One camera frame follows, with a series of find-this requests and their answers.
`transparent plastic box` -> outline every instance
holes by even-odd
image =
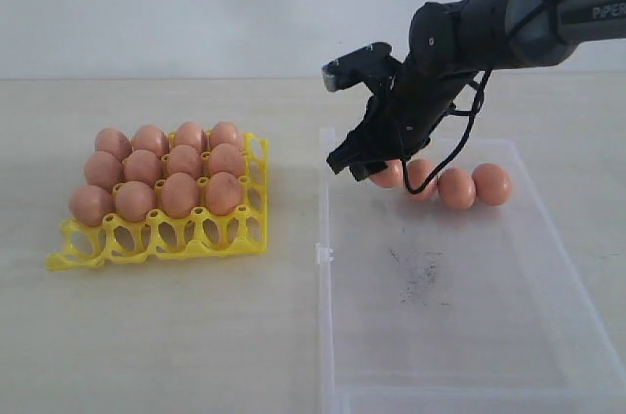
[[[626,412],[626,371],[513,143],[470,140],[453,162],[501,165],[511,199],[454,212],[334,176],[337,140],[321,130],[323,414]]]

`white table surface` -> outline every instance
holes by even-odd
[[[625,88],[499,75],[474,130],[517,143],[624,358]],[[316,412],[317,134],[366,99],[318,79],[0,82],[0,412]],[[100,128],[223,119],[271,141],[266,255],[44,270]]]

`egg in gripper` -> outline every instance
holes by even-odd
[[[211,150],[208,157],[208,174],[228,172],[235,177],[244,175],[245,161],[239,148],[230,143],[220,143]]]
[[[208,143],[211,150],[222,143],[230,143],[241,151],[244,149],[244,135],[234,123],[219,122],[211,129]]]
[[[124,163],[124,177],[127,181],[141,181],[153,187],[163,178],[163,166],[150,150],[135,150]]]
[[[235,176],[218,172],[206,185],[206,207],[217,216],[231,213],[244,199],[244,187]]]
[[[438,189],[441,201],[452,210],[466,210],[476,200],[476,186],[471,175],[458,167],[443,171]]]
[[[194,179],[202,176],[202,159],[198,151],[190,145],[177,145],[167,156],[167,174],[184,172]]]
[[[434,171],[434,163],[426,158],[417,158],[407,164],[407,172],[409,173],[409,182],[412,189],[417,189],[422,183],[428,179]],[[437,177],[435,176],[428,185],[418,194],[409,194],[409,197],[417,202],[425,202],[432,199],[437,191]]]
[[[111,153],[118,160],[122,161],[133,151],[130,140],[116,128],[103,128],[94,142],[96,151]]]
[[[169,153],[169,140],[160,128],[154,125],[142,125],[132,139],[133,150],[148,150],[159,158]]]
[[[105,151],[92,153],[83,167],[83,173],[87,184],[101,187],[107,192],[110,192],[115,184],[124,180],[124,168],[121,162]]]
[[[193,122],[183,123],[178,127],[174,135],[174,146],[189,145],[193,147],[198,154],[206,150],[207,144],[206,132],[202,127]]]
[[[115,211],[111,194],[101,187],[88,184],[74,191],[69,198],[69,211],[77,222],[94,227]]]
[[[200,203],[200,186],[193,177],[177,172],[160,190],[163,211],[172,218],[184,218]]]
[[[489,206],[500,206],[509,199],[513,184],[505,170],[497,164],[486,163],[472,175],[478,199]]]
[[[126,182],[115,194],[115,208],[124,220],[138,223],[145,220],[151,210],[157,208],[157,194],[143,182]]]
[[[372,174],[369,179],[379,187],[390,189],[402,184],[402,163],[400,160],[387,161],[387,169],[376,174]]]

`black cable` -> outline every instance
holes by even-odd
[[[458,111],[459,113],[467,113],[467,115],[460,115],[460,116],[467,116],[468,117],[468,123],[466,124],[466,129],[463,132],[463,135],[461,136],[461,140],[459,140],[459,143],[457,144],[457,146],[452,150],[452,152],[446,157],[446,159],[444,161],[442,161],[438,167],[436,167],[432,173],[428,176],[427,179],[424,180],[424,182],[417,188],[413,188],[411,187],[411,182],[409,180],[409,171],[407,169],[407,164],[406,164],[406,160],[405,160],[405,153],[404,153],[404,143],[402,141],[402,132],[401,129],[399,128],[399,125],[397,125],[396,123],[396,128],[397,128],[397,132],[398,132],[398,139],[399,139],[399,146],[400,146],[400,161],[402,163],[402,175],[403,175],[403,179],[404,179],[404,185],[407,189],[407,191],[410,194],[419,194],[421,191],[423,191],[428,184],[430,184],[430,182],[432,182],[432,180],[443,170],[444,167],[446,167],[454,158],[455,156],[463,149],[463,147],[466,145],[468,139],[470,138],[470,134],[471,134],[471,130],[473,129],[475,120],[476,120],[476,116],[478,114],[478,112],[480,111],[480,109],[482,108],[482,105],[484,104],[484,92],[485,92],[485,88],[487,86],[487,83],[489,82],[489,78],[491,77],[491,74],[493,73],[493,70],[495,69],[498,59],[500,58],[502,52],[506,49],[507,44],[516,36],[519,34],[519,32],[521,30],[523,30],[527,25],[529,25],[535,18],[537,18],[539,15],[541,15],[544,11],[550,10],[551,8],[548,6],[550,5],[555,5],[558,3],[562,3],[565,0],[544,0],[542,1],[539,5],[537,5],[532,11],[530,11],[525,17],[523,17],[519,23],[517,23],[509,32],[507,32],[507,35],[505,36],[502,44],[500,45],[500,48],[497,52],[497,55],[494,57],[493,62],[491,63],[491,65],[488,67],[488,69],[485,71],[485,74],[483,75],[482,79],[480,80],[480,84],[478,85],[478,88],[476,90],[476,95],[474,96],[473,99],[473,103],[471,106],[471,110],[466,112],[466,111]],[[475,88],[475,83],[471,82],[468,83],[468,85],[470,85],[471,87]]]

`yellow plastic egg holder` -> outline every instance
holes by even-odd
[[[63,220],[59,225],[62,249],[48,255],[46,268],[50,271],[95,269],[107,261],[140,264],[151,256],[162,260],[186,260],[265,253],[268,242],[269,143],[249,132],[244,133],[244,141],[245,172],[239,178],[244,188],[244,201],[231,214],[216,216],[207,210],[204,191],[208,178],[205,174],[198,179],[201,204],[185,218],[171,218],[155,209],[139,223],[129,223],[115,213],[105,216],[102,225],[93,228],[73,218]],[[254,143],[260,145],[262,156],[257,155]],[[209,156],[210,152],[201,156],[204,171]],[[167,157],[164,157],[164,166],[166,162]],[[159,205],[164,182],[161,180],[155,185]],[[115,186],[114,194],[121,185]],[[76,235],[80,242],[74,241]]]

